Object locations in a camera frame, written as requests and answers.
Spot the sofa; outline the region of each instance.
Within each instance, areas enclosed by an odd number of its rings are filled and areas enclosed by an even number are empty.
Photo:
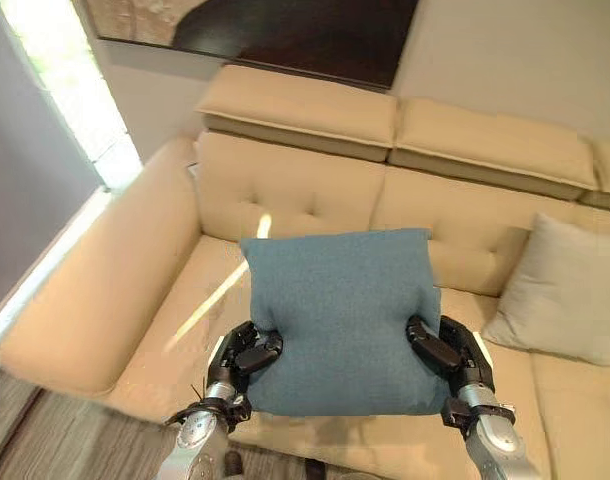
[[[278,82],[271,89],[279,97],[277,85],[292,85],[262,75]],[[243,261],[238,242],[255,235],[266,213],[273,238],[428,228],[442,313],[474,331],[494,317],[536,213],[610,233],[610,211],[578,203],[581,187],[560,199],[390,164],[400,133],[396,99],[346,90],[339,94],[346,100],[337,99],[338,87],[297,79],[305,86],[287,88],[288,100],[268,105],[241,99],[246,89],[262,96],[266,82],[225,80],[215,81],[215,93],[199,107],[210,128],[198,139],[170,140],[149,159],[37,292],[0,344],[6,371],[162,423],[195,401],[191,386],[202,384],[218,337],[249,319],[246,273],[165,349]],[[308,96],[302,90],[310,82],[320,83]],[[290,95],[323,105],[294,113]],[[228,96],[247,113],[219,105]],[[365,104],[361,96],[369,97]],[[334,99],[338,108],[330,107]],[[375,109],[386,117],[380,125]],[[578,151],[579,158],[587,153]],[[610,478],[610,368],[486,346],[497,397],[516,407],[516,429],[543,478]],[[460,433],[438,416],[255,412],[232,439],[391,479],[479,478]]]

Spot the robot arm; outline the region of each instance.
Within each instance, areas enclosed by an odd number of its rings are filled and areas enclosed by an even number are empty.
[[[280,356],[283,340],[271,332],[259,345],[252,322],[227,334],[216,347],[207,373],[205,397],[172,416],[167,425],[180,423],[172,453],[161,466],[157,480],[215,480],[227,475],[223,458],[227,435],[249,420],[249,376]]]
[[[422,319],[409,319],[405,333],[412,349],[438,375],[451,396],[441,416],[458,428],[467,452],[483,480],[536,480],[540,476],[527,460],[525,444],[513,424],[514,411],[494,396],[492,369],[476,339],[463,325],[441,317],[439,338],[430,335]],[[181,423],[176,446],[159,471],[158,480],[221,479],[227,435],[249,420],[246,397],[249,375],[278,359],[282,338],[272,332],[258,344],[252,322],[232,330],[217,347],[210,362],[205,398],[171,417]]]
[[[467,453],[483,480],[535,480],[541,478],[514,430],[514,410],[494,396],[492,368],[478,342],[463,325],[442,316],[439,338],[427,333],[422,319],[413,316],[405,333],[412,349],[449,383],[443,424],[458,428]]]

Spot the backrest cushion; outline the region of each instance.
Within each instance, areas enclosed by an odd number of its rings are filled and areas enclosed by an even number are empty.
[[[385,166],[215,132],[197,143],[204,233],[254,237],[272,216],[271,237],[366,231]]]
[[[430,229],[438,286],[498,296],[536,212],[571,222],[574,205],[389,167],[371,228]]]

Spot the wall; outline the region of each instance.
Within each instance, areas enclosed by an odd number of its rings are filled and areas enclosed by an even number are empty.
[[[223,61],[99,40],[83,0],[73,3],[141,159],[174,135],[197,135],[202,124],[194,106]]]
[[[425,0],[394,93],[610,136],[610,0]]]
[[[96,40],[75,4],[141,156],[195,135],[222,61]],[[423,0],[393,93],[610,136],[610,0]]]
[[[0,301],[100,184],[0,20]]]

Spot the floor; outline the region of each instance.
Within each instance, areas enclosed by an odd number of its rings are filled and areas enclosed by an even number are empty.
[[[151,480],[174,438],[172,429],[35,389],[0,371],[0,480]],[[301,458],[233,447],[246,480],[305,480]],[[327,479],[348,472],[330,466]]]

